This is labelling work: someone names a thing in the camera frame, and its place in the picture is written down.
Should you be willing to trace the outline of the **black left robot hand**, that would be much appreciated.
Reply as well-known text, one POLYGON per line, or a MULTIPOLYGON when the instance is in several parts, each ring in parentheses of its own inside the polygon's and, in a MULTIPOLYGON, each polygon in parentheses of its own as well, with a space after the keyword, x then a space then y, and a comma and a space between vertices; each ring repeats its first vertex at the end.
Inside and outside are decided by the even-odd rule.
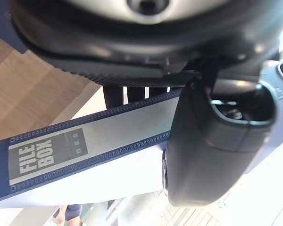
POLYGON ((259 80, 283 0, 11 0, 24 44, 103 86, 182 87, 163 174, 170 203, 205 206, 249 168, 278 116, 259 80))

